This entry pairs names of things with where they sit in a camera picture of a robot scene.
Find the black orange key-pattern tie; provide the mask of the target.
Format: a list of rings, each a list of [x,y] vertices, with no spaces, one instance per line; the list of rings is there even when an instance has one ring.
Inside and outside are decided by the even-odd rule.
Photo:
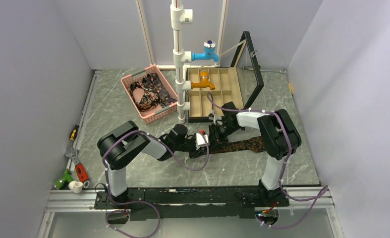
[[[257,136],[250,139],[221,144],[210,150],[210,154],[230,153],[245,150],[250,150],[254,153],[262,153],[265,152],[265,144],[262,138]]]

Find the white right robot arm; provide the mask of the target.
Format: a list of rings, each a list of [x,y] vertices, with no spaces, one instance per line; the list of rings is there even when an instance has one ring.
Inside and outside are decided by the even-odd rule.
[[[269,158],[260,179],[263,189],[258,191],[258,200],[264,206],[271,205],[277,199],[275,190],[280,189],[286,159],[294,154],[302,143],[295,124],[286,109],[274,112],[238,109],[232,101],[220,108],[223,109],[221,122],[209,125],[209,151],[228,145],[227,137],[244,127],[259,130]]]

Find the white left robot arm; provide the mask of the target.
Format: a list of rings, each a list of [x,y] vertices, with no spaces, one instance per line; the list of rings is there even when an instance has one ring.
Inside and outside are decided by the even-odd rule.
[[[102,136],[97,147],[106,171],[106,190],[109,193],[107,201],[114,208],[121,208],[126,204],[126,167],[139,154],[165,161],[176,151],[187,152],[190,157],[198,157],[212,151],[209,137],[202,130],[188,135],[186,126],[176,124],[169,133],[154,137],[140,130],[131,120]]]

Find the floral ties in basket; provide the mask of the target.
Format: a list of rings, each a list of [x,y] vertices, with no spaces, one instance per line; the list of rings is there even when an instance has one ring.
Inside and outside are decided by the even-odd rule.
[[[157,73],[148,73],[141,81],[135,81],[129,86],[131,98],[140,112],[153,110],[160,105],[162,108],[177,102],[162,84]],[[133,95],[136,89],[142,89],[143,95],[139,100]]]

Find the orange plastic faucet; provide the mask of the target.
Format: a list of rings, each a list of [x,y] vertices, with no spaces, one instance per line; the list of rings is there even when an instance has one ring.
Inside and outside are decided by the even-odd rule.
[[[199,82],[191,82],[191,88],[209,88],[215,90],[214,84],[210,81],[210,73],[208,70],[202,70],[199,72]]]

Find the blue plastic faucet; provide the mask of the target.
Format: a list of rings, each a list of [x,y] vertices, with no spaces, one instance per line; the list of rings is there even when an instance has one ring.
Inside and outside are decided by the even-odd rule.
[[[203,43],[204,51],[202,53],[192,53],[191,60],[213,60],[215,63],[218,63],[220,57],[215,53],[216,43],[212,40],[206,40]]]

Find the yellow black screwdriver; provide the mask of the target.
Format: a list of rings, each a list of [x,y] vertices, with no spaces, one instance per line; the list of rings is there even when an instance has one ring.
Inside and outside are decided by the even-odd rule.
[[[74,128],[72,129],[72,131],[70,132],[69,139],[71,141],[74,141],[76,139],[78,132],[79,132],[79,128],[80,128],[80,126],[78,124],[76,124],[74,126]]]

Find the white pipe fitting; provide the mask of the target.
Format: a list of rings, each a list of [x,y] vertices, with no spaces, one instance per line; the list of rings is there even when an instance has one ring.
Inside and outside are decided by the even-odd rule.
[[[69,188],[72,192],[74,192],[74,193],[76,193],[76,194],[79,194],[79,193],[81,193],[82,190],[83,190],[83,183],[80,182],[80,181],[73,180],[73,181],[71,181],[71,182],[68,184],[68,188]]]

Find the green toy tool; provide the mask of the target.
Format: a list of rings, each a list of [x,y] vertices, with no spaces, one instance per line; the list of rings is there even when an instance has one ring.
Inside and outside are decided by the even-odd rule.
[[[62,189],[66,184],[73,181],[72,173],[70,169],[65,169],[65,171],[62,174],[62,177],[58,180],[54,181],[53,188],[56,190]]]

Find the white pvc pipe stand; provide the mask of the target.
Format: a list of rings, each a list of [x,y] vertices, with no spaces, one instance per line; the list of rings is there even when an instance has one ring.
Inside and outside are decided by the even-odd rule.
[[[180,0],[172,0],[170,4],[170,19],[171,27],[173,29],[173,62],[175,66],[175,91],[177,93],[177,112],[178,123],[183,124],[186,121],[184,110],[184,90],[183,85],[185,80],[184,76],[184,57],[188,56],[182,48],[182,34],[181,29],[185,22],[184,17],[186,11]]]

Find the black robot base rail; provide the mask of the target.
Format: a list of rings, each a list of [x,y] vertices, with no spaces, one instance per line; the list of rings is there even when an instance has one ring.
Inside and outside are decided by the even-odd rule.
[[[124,195],[109,199],[96,193],[97,210],[127,209],[131,221],[166,218],[239,217],[254,218],[261,209],[276,211],[289,206],[277,190],[268,192],[259,185],[203,187],[130,187]]]

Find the red handled wrench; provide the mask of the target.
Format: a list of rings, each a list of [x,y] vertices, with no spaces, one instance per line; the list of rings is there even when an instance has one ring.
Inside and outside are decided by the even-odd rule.
[[[80,182],[83,183],[83,188],[87,189],[90,185],[88,174],[79,159],[79,150],[73,147],[68,147],[65,151],[65,156],[72,160],[75,165],[75,172]]]

